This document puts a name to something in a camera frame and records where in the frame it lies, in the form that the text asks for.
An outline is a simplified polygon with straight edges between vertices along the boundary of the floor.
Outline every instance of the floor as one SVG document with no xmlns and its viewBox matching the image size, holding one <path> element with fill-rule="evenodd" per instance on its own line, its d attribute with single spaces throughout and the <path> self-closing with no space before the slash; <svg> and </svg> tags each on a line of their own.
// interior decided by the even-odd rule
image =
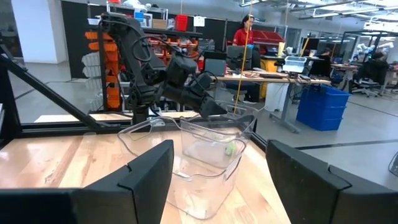
<svg viewBox="0 0 398 224">
<path fill-rule="evenodd" d="M 87 90 L 81 80 L 71 80 L 67 63 L 59 65 L 30 64 L 26 67 L 48 87 L 87 113 L 90 101 L 96 94 Z M 19 116 L 23 123 L 34 122 L 43 114 L 67 114 L 39 92 L 11 75 Z M 225 99 L 231 99 L 228 93 Z M 264 139 L 276 139 L 298 147 L 316 158 L 327 161 L 349 172 L 378 184 L 398 190 L 398 177 L 388 172 L 388 165 L 398 151 L 398 99 L 391 96 L 366 98 L 353 95 L 344 113 L 338 131 L 315 131 L 297 121 L 297 105 L 292 105 L 289 119 L 302 132 L 294 134 L 269 118 L 263 112 L 258 121 L 257 133 Z"/>
</svg>

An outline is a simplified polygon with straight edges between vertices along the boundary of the transparent container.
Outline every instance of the transparent container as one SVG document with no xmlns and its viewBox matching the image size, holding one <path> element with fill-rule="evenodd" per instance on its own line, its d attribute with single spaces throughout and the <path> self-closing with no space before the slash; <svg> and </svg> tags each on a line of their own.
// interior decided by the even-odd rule
<svg viewBox="0 0 398 224">
<path fill-rule="evenodd" d="M 233 190 L 250 130 L 241 128 L 245 117 L 236 113 L 218 119 L 180 118 L 180 126 L 173 118 L 159 117 L 122 130 L 118 138 L 122 150 L 133 157 L 166 139 L 173 140 L 175 157 L 167 201 L 204 220 L 216 215 Z"/>
<path fill-rule="evenodd" d="M 285 72 L 302 73 L 306 61 L 307 58 L 305 57 L 288 56 L 285 58 L 285 65 L 282 67 L 282 70 Z"/>
</svg>

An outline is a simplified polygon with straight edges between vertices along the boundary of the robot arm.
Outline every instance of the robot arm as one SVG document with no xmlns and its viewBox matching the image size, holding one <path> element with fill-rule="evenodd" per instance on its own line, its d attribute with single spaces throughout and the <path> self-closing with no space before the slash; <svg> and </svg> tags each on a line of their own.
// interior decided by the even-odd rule
<svg viewBox="0 0 398 224">
<path fill-rule="evenodd" d="M 191 106 L 204 118 L 226 113 L 206 92 L 212 82 L 211 77 L 204 73 L 184 85 L 188 76 L 195 74 L 196 62 L 179 49 L 174 49 L 166 67 L 150 48 L 139 21 L 124 14 L 108 12 L 102 16 L 100 25 L 116 41 L 126 67 L 131 82 L 129 98 L 134 112 L 133 123 L 145 121 L 148 107 L 161 96 Z"/>
</svg>

